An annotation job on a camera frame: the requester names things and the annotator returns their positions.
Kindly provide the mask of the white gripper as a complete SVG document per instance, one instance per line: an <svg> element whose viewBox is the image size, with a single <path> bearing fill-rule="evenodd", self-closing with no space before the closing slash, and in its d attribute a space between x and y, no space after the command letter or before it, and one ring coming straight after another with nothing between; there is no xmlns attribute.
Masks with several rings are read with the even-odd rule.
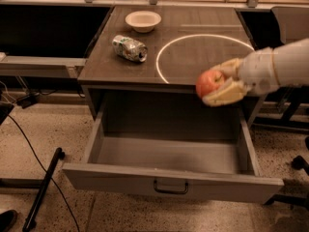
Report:
<svg viewBox="0 0 309 232"><path fill-rule="evenodd" d="M212 69L229 79L216 91L202 97L202 102L211 107L239 102L247 93L262 96L279 88L270 47L251 52L243 60L234 58L225 61Z"/></svg>

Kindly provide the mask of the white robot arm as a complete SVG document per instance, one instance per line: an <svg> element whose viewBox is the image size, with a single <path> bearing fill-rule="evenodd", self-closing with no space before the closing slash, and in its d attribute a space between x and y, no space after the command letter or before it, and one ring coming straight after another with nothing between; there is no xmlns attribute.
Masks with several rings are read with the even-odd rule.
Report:
<svg viewBox="0 0 309 232"><path fill-rule="evenodd" d="M309 39L304 39L214 66L198 77L196 93L204 104L216 107L308 84Z"/></svg>

